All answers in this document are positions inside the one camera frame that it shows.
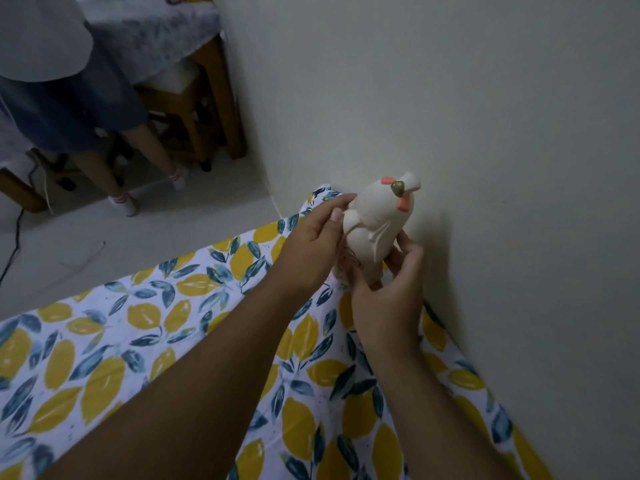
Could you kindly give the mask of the lemon print tablecloth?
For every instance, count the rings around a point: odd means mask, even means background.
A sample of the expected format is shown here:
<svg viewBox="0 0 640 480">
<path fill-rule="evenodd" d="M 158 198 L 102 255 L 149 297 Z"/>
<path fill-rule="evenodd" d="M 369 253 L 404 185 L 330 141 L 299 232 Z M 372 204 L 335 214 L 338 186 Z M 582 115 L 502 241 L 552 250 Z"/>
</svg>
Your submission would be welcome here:
<svg viewBox="0 0 640 480">
<path fill-rule="evenodd" d="M 223 322 L 298 214 L 0 323 L 0 480 L 36 480 Z M 286 326 L 228 480 L 410 480 L 389 405 L 329 276 Z"/>
</svg>

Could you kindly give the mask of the person's left forearm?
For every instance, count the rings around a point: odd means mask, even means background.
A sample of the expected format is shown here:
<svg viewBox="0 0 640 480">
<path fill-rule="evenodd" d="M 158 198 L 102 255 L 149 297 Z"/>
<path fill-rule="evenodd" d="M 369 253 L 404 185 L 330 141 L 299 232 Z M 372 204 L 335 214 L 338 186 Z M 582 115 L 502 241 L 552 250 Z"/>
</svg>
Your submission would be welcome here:
<svg viewBox="0 0 640 480">
<path fill-rule="evenodd" d="M 279 260 L 184 357 L 57 460 L 42 480 L 223 479 L 293 316 L 327 279 Z"/>
</svg>

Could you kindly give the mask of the person's left hand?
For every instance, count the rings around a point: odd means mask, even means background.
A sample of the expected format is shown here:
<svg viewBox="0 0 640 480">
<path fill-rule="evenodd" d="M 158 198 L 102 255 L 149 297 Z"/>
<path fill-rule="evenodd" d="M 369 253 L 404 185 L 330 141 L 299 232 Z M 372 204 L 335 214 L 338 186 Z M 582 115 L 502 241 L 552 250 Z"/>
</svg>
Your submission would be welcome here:
<svg viewBox="0 0 640 480">
<path fill-rule="evenodd" d="M 296 225 L 275 261 L 273 275 L 284 293 L 302 301 L 327 279 L 343 244 L 327 241 L 327 220 L 333 208 L 345 211 L 356 193 L 340 194 L 322 202 Z"/>
</svg>

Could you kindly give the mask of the wooden stool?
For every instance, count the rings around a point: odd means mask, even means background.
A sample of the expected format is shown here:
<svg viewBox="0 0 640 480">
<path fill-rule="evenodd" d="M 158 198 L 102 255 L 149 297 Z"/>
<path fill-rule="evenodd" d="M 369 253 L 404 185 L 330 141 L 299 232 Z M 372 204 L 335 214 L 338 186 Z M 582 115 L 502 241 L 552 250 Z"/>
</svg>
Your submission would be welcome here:
<svg viewBox="0 0 640 480">
<path fill-rule="evenodd" d="M 200 119 L 198 110 L 204 102 L 212 104 L 212 94 L 199 65 L 184 59 L 135 85 L 135 90 L 167 153 L 197 161 L 201 170 L 209 172 L 214 127 Z"/>
</svg>

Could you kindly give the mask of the grey table cover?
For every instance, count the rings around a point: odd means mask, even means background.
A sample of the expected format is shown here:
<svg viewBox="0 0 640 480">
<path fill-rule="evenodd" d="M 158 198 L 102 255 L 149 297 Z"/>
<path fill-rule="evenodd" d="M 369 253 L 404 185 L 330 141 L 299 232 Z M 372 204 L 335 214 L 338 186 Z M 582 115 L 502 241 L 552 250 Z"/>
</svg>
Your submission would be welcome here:
<svg viewBox="0 0 640 480">
<path fill-rule="evenodd" d="M 169 5 L 166 0 L 76 0 L 92 34 L 132 84 L 187 58 L 222 32 L 211 1 Z"/>
</svg>

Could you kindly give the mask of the person's right hand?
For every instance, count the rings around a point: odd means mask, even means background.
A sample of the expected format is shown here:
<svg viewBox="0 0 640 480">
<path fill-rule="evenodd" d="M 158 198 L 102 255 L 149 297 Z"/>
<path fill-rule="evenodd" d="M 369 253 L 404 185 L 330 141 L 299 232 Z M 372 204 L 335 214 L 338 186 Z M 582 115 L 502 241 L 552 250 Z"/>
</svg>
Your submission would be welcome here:
<svg viewBox="0 0 640 480">
<path fill-rule="evenodd" d="M 424 249 L 404 231 L 396 243 L 385 259 L 393 280 L 370 296 L 351 293 L 356 331 L 372 365 L 418 350 Z"/>
</svg>

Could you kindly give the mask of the wooden table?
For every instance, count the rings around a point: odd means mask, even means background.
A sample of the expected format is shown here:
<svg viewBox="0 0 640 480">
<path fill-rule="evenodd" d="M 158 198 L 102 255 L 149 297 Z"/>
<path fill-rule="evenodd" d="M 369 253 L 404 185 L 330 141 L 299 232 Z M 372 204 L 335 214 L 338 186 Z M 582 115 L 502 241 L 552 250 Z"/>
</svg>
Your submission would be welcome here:
<svg viewBox="0 0 640 480">
<path fill-rule="evenodd" d="M 206 74 L 218 110 L 228 153 L 233 160 L 246 156 L 246 142 L 236 103 L 221 33 L 188 55 Z"/>
</svg>

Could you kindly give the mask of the white toy animal figure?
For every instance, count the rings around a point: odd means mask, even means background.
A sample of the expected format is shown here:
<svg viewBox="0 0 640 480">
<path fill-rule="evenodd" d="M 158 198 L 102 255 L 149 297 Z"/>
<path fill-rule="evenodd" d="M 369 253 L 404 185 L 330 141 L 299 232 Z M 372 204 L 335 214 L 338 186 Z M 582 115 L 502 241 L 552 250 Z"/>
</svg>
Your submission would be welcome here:
<svg viewBox="0 0 640 480">
<path fill-rule="evenodd" d="M 412 172 L 399 178 L 382 177 L 348 204 L 342 220 L 344 246 L 333 267 L 338 282 L 348 285 L 344 265 L 359 267 L 368 284 L 382 278 L 383 260 L 411 217 L 414 193 L 420 188 L 420 178 Z"/>
</svg>

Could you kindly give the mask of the person's right forearm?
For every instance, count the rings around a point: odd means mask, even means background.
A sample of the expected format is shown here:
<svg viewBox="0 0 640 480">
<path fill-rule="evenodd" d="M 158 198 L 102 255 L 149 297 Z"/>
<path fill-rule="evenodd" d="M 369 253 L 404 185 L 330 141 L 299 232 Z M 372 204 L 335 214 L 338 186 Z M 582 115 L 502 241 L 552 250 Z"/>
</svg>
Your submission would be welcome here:
<svg viewBox="0 0 640 480">
<path fill-rule="evenodd" d="M 360 338 L 414 480 L 517 480 L 429 370 L 416 337 Z"/>
</svg>

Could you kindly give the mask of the wooden furniture leg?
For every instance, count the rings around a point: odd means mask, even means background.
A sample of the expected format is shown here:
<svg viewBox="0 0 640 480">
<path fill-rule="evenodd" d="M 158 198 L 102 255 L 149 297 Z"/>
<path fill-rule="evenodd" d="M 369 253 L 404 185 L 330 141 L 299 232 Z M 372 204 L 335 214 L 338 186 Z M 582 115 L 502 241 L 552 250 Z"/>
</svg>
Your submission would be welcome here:
<svg viewBox="0 0 640 480">
<path fill-rule="evenodd" d="M 7 168 L 0 168 L 0 194 L 32 214 L 49 208 L 44 197 Z"/>
</svg>

